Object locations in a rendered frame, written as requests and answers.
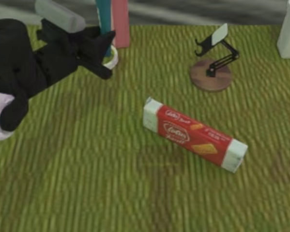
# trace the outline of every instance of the biscuit package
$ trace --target biscuit package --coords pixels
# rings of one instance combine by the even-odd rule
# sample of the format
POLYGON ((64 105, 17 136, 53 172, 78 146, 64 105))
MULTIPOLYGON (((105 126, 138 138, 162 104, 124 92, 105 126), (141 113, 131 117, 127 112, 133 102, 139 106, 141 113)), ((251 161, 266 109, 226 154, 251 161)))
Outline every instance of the biscuit package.
POLYGON ((144 106, 143 126, 232 173, 248 149, 246 144, 152 98, 144 106))

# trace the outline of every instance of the round brown base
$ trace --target round brown base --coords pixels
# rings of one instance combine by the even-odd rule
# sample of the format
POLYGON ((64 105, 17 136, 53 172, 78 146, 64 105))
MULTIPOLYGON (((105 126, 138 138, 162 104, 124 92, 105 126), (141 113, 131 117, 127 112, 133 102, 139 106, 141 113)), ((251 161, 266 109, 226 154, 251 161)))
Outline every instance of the round brown base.
POLYGON ((192 83, 205 91, 218 92, 226 89, 232 82, 232 73, 227 66, 216 71, 215 77, 206 75, 206 70, 213 60, 201 60, 193 65, 190 69, 190 78, 192 83))

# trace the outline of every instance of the white ring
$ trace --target white ring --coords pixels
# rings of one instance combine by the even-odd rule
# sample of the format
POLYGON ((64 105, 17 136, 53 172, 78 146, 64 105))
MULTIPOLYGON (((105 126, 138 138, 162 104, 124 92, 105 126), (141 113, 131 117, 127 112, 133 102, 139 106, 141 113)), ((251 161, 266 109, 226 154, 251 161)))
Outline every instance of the white ring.
POLYGON ((111 50, 114 52, 114 55, 113 55, 114 57, 112 58, 112 60, 110 62, 104 64, 104 66, 106 68, 109 68, 109 69, 113 69, 118 64, 118 60, 119 60, 118 51, 115 48, 115 46, 112 45, 111 46, 111 50))

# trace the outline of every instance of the green-brown surface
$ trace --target green-brown surface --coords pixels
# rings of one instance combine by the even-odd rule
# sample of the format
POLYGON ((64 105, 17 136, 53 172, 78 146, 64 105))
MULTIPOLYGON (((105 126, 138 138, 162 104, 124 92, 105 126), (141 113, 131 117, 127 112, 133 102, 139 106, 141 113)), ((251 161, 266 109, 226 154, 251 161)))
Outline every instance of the green-brown surface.
MULTIPOLYGON (((0 142, 0 232, 290 232, 290 60, 279 26, 230 26, 231 86, 191 85, 194 38, 136 26, 103 81, 83 68, 36 96, 0 142), (249 145, 236 174, 142 126, 148 96, 249 145)), ((41 46, 30 27, 34 48, 41 46)), ((217 46, 206 58, 227 54, 217 46)))

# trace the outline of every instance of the biscuit image on package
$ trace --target biscuit image on package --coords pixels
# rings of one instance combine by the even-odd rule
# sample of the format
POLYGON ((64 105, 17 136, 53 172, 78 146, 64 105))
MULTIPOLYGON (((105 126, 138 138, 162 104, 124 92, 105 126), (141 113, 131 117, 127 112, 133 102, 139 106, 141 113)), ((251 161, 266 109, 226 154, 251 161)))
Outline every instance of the biscuit image on package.
POLYGON ((197 130, 197 129, 201 129, 201 128, 203 128, 203 127, 204 127, 203 124, 198 123, 198 124, 191 125, 191 126, 190 126, 190 129, 192 129, 192 130, 197 130))
POLYGON ((217 154, 218 151, 213 144, 200 144, 200 145, 192 145, 193 150, 200 154, 217 154))

